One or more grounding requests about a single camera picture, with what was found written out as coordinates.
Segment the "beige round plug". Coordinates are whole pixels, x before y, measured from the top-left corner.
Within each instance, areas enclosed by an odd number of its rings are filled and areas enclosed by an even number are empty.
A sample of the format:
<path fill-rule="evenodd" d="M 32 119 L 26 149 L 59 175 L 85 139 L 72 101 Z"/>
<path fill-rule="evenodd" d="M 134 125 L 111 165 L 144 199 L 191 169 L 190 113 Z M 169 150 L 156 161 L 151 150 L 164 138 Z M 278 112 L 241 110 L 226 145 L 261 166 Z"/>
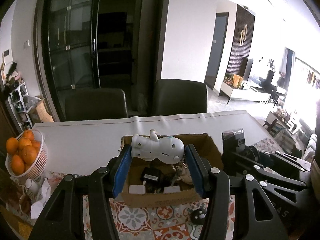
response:
<path fill-rule="evenodd" d="M 193 185 L 193 180 L 187 164 L 180 163 L 175 166 L 176 168 L 176 181 L 182 181 L 188 185 Z"/>

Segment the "white astronaut keychain figure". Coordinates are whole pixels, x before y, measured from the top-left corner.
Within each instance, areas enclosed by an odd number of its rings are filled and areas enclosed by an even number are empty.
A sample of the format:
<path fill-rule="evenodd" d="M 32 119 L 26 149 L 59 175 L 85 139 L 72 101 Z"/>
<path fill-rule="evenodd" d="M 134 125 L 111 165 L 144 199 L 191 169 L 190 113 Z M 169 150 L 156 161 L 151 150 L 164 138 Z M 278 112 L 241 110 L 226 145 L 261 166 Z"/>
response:
<path fill-rule="evenodd" d="M 155 159 L 174 165 L 179 163 L 184 156 L 184 143 L 172 136 L 159 138 L 155 129 L 150 130 L 149 137 L 135 134 L 131 140 L 131 157 L 144 161 Z"/>

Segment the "white fruit basket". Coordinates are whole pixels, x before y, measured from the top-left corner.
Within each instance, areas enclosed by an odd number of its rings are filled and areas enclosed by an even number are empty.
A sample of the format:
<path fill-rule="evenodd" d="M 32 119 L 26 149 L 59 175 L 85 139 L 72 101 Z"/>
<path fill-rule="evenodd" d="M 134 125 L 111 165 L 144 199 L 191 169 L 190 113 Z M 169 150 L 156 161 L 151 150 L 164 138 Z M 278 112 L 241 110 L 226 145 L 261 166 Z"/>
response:
<path fill-rule="evenodd" d="M 20 180 L 40 179 L 48 160 L 44 139 L 44 134 L 37 129 L 28 129 L 16 138 L 7 139 L 5 166 L 11 176 Z"/>

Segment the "dark dining chair left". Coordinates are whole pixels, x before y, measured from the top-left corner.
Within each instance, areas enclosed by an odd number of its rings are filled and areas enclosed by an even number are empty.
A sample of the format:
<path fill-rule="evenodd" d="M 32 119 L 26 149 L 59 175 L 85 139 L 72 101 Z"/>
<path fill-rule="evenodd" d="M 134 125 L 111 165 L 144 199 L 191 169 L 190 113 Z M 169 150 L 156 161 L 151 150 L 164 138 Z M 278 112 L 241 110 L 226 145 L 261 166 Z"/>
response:
<path fill-rule="evenodd" d="M 125 93 L 120 88 L 83 89 L 65 100 L 67 121 L 128 118 Z"/>

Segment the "orange fruit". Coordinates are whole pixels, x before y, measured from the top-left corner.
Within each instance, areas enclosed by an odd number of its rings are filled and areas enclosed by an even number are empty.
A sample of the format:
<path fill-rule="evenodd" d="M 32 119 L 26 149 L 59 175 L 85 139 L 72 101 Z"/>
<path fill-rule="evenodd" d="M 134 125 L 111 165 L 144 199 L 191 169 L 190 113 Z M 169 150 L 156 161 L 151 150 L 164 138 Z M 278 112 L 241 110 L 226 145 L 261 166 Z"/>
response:
<path fill-rule="evenodd" d="M 24 171 L 25 171 L 24 161 L 17 154 L 12 156 L 12 159 L 11 159 L 11 170 L 13 171 L 13 173 L 16 176 L 22 175 L 24 173 Z"/>
<path fill-rule="evenodd" d="M 36 160 L 36 158 L 37 158 L 37 151 L 33 146 L 27 145 L 23 148 L 22 159 L 27 165 L 32 165 L 33 162 Z"/>

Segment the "black round remote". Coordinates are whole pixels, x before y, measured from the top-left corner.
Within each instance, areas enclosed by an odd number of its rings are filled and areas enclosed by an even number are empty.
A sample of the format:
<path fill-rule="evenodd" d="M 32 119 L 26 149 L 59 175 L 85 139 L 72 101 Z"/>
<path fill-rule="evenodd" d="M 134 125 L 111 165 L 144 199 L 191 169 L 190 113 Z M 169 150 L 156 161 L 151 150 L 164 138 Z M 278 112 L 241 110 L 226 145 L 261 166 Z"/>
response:
<path fill-rule="evenodd" d="M 205 207 L 200 207 L 190 214 L 190 220 L 193 224 L 203 225 L 206 219 L 207 209 Z"/>

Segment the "white shoe rack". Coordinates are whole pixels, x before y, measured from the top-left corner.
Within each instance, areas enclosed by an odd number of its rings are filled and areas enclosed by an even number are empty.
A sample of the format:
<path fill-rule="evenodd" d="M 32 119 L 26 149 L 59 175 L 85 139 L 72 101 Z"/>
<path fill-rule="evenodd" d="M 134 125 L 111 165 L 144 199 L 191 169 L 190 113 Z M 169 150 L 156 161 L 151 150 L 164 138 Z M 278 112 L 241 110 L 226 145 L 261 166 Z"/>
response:
<path fill-rule="evenodd" d="M 29 93 L 25 82 L 15 85 L 15 89 L 10 93 L 9 102 L 14 111 L 14 115 L 21 130 L 32 129 L 33 122 L 30 118 L 30 111 L 33 109 L 32 103 L 29 101 Z"/>

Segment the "white TV cabinet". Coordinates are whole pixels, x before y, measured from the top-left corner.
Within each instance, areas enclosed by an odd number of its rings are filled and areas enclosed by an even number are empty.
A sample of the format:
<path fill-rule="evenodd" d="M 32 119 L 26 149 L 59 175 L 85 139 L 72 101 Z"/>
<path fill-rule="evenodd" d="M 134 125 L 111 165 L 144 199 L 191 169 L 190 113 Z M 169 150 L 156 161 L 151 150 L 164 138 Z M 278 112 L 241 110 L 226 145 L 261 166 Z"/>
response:
<path fill-rule="evenodd" d="M 270 93 L 266 93 L 263 89 L 254 90 L 252 87 L 249 89 L 237 89 L 223 82 L 219 96 L 226 97 L 228 100 L 227 103 L 231 100 L 266 102 L 270 98 Z"/>

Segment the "black glass sliding door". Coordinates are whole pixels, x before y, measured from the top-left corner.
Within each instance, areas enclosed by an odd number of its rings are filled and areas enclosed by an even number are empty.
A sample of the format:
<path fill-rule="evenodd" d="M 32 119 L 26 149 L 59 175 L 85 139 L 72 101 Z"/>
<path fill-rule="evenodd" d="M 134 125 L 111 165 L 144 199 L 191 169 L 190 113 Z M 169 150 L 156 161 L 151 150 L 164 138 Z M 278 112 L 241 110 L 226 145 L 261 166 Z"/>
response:
<path fill-rule="evenodd" d="M 54 120 L 87 89 L 121 89 L 129 115 L 151 112 L 164 1 L 37 0 L 41 88 Z"/>

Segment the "dark wall panel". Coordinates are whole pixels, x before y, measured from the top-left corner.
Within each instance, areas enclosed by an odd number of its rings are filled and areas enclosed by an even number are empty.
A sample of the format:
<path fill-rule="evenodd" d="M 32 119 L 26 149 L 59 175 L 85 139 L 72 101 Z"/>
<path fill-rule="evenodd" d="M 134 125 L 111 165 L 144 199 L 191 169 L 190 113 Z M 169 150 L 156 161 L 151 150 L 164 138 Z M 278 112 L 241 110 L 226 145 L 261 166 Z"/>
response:
<path fill-rule="evenodd" d="M 235 29 L 226 75 L 237 74 L 244 80 L 247 79 L 245 72 L 253 39 L 254 22 L 255 16 L 244 7 L 237 5 Z"/>

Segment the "brown cardboard box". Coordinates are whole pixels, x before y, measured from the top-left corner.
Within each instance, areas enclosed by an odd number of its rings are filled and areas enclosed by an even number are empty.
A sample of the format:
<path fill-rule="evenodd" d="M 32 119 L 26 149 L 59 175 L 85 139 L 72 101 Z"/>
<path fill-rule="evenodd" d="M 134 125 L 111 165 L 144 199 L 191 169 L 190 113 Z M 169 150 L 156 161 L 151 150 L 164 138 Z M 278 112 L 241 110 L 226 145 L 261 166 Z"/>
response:
<path fill-rule="evenodd" d="M 179 134 L 175 135 L 180 139 L 185 146 L 193 144 L 199 156 L 207 159 L 211 166 L 223 168 L 221 153 L 215 145 L 213 139 L 206 133 L 204 134 Z M 179 192 L 173 193 L 145 193 L 131 194 L 129 193 L 130 185 L 138 185 L 140 176 L 144 168 L 151 163 L 140 158 L 133 158 L 129 166 L 129 172 L 122 189 L 122 192 L 117 197 L 122 199 L 129 207 L 160 207 L 170 205 L 180 205 L 201 200 L 202 197 L 196 192 L 193 185 L 182 183 Z"/>

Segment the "black power adapter with cable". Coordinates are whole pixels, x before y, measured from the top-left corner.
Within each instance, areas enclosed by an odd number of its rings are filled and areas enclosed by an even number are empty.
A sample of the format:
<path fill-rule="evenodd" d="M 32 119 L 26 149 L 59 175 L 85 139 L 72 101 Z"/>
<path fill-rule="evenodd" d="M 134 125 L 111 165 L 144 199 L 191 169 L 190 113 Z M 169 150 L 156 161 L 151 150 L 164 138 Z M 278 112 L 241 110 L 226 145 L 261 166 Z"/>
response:
<path fill-rule="evenodd" d="M 146 188 L 146 193 L 163 193 L 164 188 L 171 186 L 174 172 L 163 172 L 155 167 L 145 167 L 140 175 L 140 181 Z"/>

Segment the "dark dining chair right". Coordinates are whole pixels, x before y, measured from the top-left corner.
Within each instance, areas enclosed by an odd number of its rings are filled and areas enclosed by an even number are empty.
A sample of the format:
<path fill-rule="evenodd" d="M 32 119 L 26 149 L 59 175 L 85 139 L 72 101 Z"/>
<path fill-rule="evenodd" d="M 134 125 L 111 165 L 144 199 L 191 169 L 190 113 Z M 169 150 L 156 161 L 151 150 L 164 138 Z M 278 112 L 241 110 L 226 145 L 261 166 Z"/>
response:
<path fill-rule="evenodd" d="M 160 79 L 155 84 L 153 115 L 207 113 L 207 87 L 202 82 Z"/>

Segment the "dark dining chair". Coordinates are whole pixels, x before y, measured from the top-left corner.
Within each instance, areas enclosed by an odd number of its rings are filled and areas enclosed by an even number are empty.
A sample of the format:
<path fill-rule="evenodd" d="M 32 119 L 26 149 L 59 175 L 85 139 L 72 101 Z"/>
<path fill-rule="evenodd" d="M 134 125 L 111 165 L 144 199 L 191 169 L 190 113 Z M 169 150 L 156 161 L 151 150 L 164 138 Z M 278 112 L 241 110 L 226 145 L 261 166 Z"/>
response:
<path fill-rule="evenodd" d="M 207 113 L 207 87 L 202 82 L 160 79 L 155 84 L 153 115 Z"/>
<path fill-rule="evenodd" d="M 65 100 L 67 121 L 128 118 L 125 93 L 120 88 L 83 89 Z"/>

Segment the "white USB charger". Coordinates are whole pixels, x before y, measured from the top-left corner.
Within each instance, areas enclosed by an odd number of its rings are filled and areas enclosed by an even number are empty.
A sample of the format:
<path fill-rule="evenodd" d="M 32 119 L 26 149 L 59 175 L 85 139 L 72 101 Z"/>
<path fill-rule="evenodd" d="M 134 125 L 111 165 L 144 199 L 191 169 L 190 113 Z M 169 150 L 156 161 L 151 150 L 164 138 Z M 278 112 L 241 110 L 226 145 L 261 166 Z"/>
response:
<path fill-rule="evenodd" d="M 145 185 L 130 185 L 129 194 L 146 194 Z"/>

